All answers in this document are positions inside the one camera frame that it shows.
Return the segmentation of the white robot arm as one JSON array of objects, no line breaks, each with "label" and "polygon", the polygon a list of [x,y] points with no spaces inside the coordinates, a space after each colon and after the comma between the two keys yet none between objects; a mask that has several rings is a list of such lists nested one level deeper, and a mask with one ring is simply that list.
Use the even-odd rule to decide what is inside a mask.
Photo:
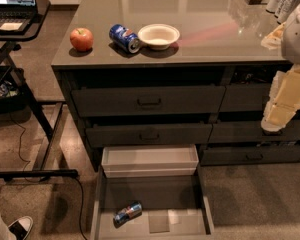
[{"label": "white robot arm", "polygon": [[281,40],[282,57],[293,64],[286,73],[279,71],[273,78],[261,120],[263,130],[277,132],[300,110],[300,4],[270,36]]}]

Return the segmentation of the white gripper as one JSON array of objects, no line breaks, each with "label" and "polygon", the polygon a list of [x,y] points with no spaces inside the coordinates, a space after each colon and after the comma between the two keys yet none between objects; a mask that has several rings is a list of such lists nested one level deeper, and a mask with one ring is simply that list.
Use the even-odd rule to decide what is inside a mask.
[{"label": "white gripper", "polygon": [[300,65],[294,64],[287,72],[278,71],[273,78],[261,127],[277,132],[300,110]]}]

